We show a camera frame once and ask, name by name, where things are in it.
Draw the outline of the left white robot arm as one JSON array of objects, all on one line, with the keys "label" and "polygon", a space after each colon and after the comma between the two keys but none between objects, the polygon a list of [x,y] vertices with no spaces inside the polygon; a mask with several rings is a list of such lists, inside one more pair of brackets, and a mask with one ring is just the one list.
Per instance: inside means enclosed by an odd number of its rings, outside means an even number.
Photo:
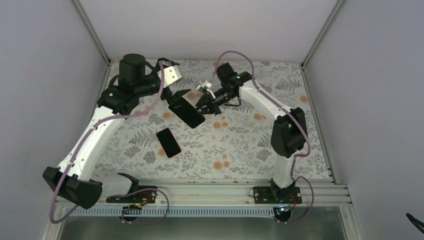
[{"label": "left white robot arm", "polygon": [[83,209],[116,195],[128,203],[134,202],[139,197],[138,180],[125,173],[110,180],[94,180],[95,165],[123,122],[140,116],[133,113],[140,99],[155,95],[154,104],[170,101],[174,94],[169,86],[181,78],[179,63],[173,60],[162,57],[151,65],[141,54],[124,55],[119,62],[118,74],[101,93],[78,142],[58,166],[48,166],[42,174],[55,196]]}]

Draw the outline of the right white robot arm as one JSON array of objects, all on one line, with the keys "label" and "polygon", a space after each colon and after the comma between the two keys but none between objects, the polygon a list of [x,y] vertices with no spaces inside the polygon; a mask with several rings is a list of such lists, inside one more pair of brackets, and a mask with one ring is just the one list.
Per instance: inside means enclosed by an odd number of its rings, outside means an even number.
[{"label": "right white robot arm", "polygon": [[294,165],[301,156],[301,150],[309,145],[305,112],[300,108],[289,107],[271,96],[255,80],[253,73],[237,73],[229,63],[215,69],[221,87],[212,91],[211,81],[200,83],[197,90],[203,92],[195,108],[201,114],[221,113],[220,107],[238,98],[259,110],[272,123],[270,145],[281,158],[275,163],[275,173],[271,178],[271,198],[278,204],[290,197],[295,187]]}]

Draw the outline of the black phone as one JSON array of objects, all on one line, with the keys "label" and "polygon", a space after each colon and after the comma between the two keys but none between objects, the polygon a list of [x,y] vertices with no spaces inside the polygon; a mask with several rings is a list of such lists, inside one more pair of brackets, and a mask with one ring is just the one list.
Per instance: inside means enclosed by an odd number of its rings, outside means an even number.
[{"label": "black phone", "polygon": [[168,109],[191,129],[195,129],[206,120],[205,117],[184,97],[169,104]]}]

